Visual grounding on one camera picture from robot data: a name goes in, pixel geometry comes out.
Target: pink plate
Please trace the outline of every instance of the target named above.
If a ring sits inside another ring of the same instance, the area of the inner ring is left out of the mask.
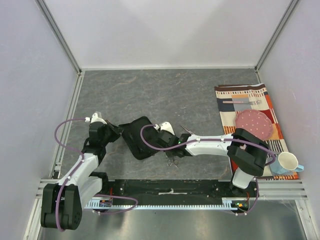
[[[235,126],[247,130],[263,141],[270,138],[274,130],[267,115],[254,109],[240,112],[235,118]]]

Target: striped placemat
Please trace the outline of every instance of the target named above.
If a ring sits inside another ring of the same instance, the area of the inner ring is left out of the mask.
[[[256,85],[218,85],[214,87],[220,117],[225,134],[233,134],[236,130],[235,119],[238,113],[246,109],[254,109],[264,113],[272,122],[273,133],[266,141],[270,149],[275,152],[288,152],[280,124],[277,120],[273,104],[269,97],[266,86],[263,83]],[[262,103],[258,105],[249,104],[226,104],[223,101],[257,101]],[[238,166],[230,160],[232,172]],[[287,172],[284,175],[273,175],[268,166],[264,168],[264,174],[261,178],[273,179],[299,179],[296,172]]]

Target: fork handle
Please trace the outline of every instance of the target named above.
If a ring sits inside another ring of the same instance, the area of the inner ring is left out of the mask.
[[[245,101],[222,101],[223,104],[248,104]]]

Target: fork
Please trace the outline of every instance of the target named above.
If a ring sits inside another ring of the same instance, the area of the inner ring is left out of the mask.
[[[249,105],[258,105],[262,104],[262,100],[257,101],[222,101],[223,104],[249,104]]]

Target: white backdrop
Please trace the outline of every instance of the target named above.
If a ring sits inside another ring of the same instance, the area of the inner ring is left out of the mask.
[[[23,239],[40,179],[49,176],[54,130],[66,116],[76,77],[36,2],[0,1],[3,240]]]
[[[260,71],[320,226],[320,2],[300,1]]]
[[[82,68],[254,66],[290,0],[46,0]]]

